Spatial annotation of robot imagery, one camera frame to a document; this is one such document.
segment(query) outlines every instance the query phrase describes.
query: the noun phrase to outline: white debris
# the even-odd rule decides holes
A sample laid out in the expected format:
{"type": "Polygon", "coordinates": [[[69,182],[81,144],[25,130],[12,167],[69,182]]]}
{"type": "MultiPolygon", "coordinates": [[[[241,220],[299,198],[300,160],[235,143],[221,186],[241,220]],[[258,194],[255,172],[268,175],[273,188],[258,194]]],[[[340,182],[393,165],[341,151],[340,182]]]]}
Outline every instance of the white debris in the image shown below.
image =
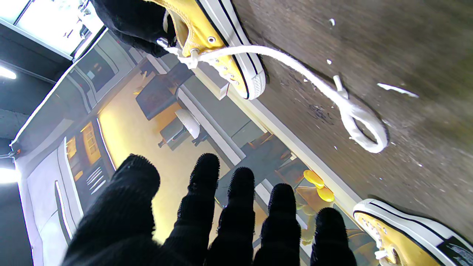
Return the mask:
{"type": "Polygon", "coordinates": [[[397,92],[399,92],[399,93],[407,94],[407,95],[409,95],[410,97],[419,98],[419,95],[414,94],[414,93],[412,93],[412,92],[410,92],[410,91],[406,91],[405,89],[401,89],[401,88],[394,87],[394,86],[387,85],[387,84],[383,84],[383,83],[378,83],[377,85],[380,86],[380,87],[382,87],[382,88],[385,89],[385,90],[390,90],[390,89],[392,89],[392,90],[395,90],[395,91],[397,91],[397,92]]]}

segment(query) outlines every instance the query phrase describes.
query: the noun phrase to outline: finger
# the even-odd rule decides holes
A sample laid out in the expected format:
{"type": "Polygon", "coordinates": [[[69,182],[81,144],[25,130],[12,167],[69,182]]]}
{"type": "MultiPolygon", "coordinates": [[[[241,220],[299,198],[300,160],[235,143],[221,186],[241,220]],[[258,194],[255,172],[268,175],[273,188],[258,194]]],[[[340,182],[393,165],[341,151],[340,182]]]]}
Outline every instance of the finger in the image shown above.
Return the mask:
{"type": "Polygon", "coordinates": [[[356,265],[355,257],[348,247],[342,215],[333,208],[324,208],[319,211],[315,224],[310,265],[356,265]]]}
{"type": "Polygon", "coordinates": [[[238,168],[228,189],[228,205],[219,220],[218,236],[207,254],[206,265],[248,266],[253,260],[254,175],[238,168]]]}
{"type": "Polygon", "coordinates": [[[261,249],[255,266],[299,265],[300,226],[296,221],[296,199],[292,187],[277,184],[269,202],[269,216],[261,229],[261,249]]]}
{"type": "Polygon", "coordinates": [[[197,160],[174,229],[163,244],[193,265],[203,264],[209,245],[219,168],[214,154],[203,154],[197,160]]]}

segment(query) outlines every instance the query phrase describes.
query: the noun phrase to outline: window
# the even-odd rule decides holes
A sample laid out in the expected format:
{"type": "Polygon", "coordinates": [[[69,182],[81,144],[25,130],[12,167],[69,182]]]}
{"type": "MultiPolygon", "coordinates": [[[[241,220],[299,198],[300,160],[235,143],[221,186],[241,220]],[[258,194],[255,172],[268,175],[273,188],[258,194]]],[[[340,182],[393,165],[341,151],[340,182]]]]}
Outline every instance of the window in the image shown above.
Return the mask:
{"type": "Polygon", "coordinates": [[[0,0],[0,5],[0,18],[65,55],[103,26],[89,0],[0,0]]]}

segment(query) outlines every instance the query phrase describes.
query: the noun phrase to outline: ceiling light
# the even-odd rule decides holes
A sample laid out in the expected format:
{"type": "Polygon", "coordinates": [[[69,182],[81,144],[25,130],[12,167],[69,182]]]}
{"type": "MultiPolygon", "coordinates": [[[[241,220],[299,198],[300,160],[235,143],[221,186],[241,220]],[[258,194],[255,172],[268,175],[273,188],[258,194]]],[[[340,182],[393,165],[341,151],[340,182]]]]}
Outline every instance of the ceiling light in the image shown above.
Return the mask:
{"type": "Polygon", "coordinates": [[[0,66],[0,76],[8,78],[8,79],[12,79],[12,80],[17,78],[17,75],[13,71],[10,71],[2,66],[0,66]]]}

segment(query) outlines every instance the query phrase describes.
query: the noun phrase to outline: white shoelace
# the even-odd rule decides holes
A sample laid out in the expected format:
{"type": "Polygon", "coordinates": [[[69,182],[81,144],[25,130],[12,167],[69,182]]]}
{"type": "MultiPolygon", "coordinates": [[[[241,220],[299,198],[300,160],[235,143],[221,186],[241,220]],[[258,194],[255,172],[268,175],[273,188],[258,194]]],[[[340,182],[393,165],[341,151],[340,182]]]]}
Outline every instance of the white shoelace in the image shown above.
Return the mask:
{"type": "Polygon", "coordinates": [[[362,224],[361,226],[375,240],[376,247],[380,249],[375,252],[375,257],[377,260],[379,260],[379,264],[381,266],[397,266],[396,264],[392,264],[388,262],[388,260],[386,259],[386,257],[388,256],[387,250],[381,249],[383,245],[383,241],[381,239],[381,233],[379,232],[381,228],[377,229],[375,226],[373,226],[371,223],[367,222],[364,219],[362,221],[364,224],[362,224]]]}
{"type": "MultiPolygon", "coordinates": [[[[358,105],[348,100],[348,93],[346,89],[343,88],[339,77],[335,78],[335,83],[337,85],[337,91],[335,91],[331,89],[330,86],[328,86],[323,80],[318,78],[310,70],[304,67],[299,61],[285,53],[265,46],[242,45],[225,47],[203,54],[199,54],[199,52],[194,49],[191,51],[190,57],[183,57],[181,49],[179,48],[171,47],[166,49],[168,52],[176,54],[179,61],[185,63],[189,69],[196,68],[198,62],[200,61],[214,64],[218,57],[225,55],[235,55],[239,53],[256,53],[277,59],[305,76],[315,87],[319,89],[320,92],[322,92],[325,96],[332,100],[335,105],[338,106],[343,125],[352,139],[356,141],[361,147],[369,152],[378,153],[387,146],[387,134],[382,123],[373,114],[361,109],[358,105]],[[366,126],[366,128],[373,134],[376,142],[373,142],[368,137],[366,137],[363,132],[361,132],[361,130],[357,127],[355,120],[360,121],[366,126]]],[[[230,79],[230,76],[225,76],[222,73],[222,70],[219,70],[220,75],[226,79],[230,79]]]]}

